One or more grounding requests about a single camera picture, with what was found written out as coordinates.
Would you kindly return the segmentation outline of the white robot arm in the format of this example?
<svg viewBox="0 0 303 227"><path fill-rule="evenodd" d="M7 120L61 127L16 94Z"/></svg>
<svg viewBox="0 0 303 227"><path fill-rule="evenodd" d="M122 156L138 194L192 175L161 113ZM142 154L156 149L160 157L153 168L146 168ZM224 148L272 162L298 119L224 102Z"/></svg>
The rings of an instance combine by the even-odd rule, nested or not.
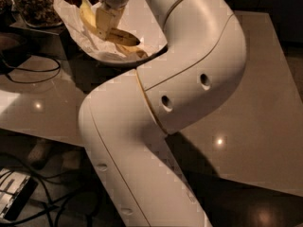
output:
<svg viewBox="0 0 303 227"><path fill-rule="evenodd" d="M83 144L126 227L212 227L165 139L234 93L244 34L224 0L146 2L168 50L83 100Z"/></svg>

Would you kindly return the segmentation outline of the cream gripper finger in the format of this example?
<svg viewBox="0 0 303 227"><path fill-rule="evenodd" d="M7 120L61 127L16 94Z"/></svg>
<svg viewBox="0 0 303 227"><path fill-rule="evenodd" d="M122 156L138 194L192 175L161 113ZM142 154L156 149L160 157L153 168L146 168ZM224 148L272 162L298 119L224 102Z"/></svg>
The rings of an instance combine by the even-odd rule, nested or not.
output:
<svg viewBox="0 0 303 227"><path fill-rule="evenodd" d="M96 26L98 35L102 40L106 40L113 28L117 28L123 15L124 8L111 9L105 3L102 3L96 9Z"/></svg>

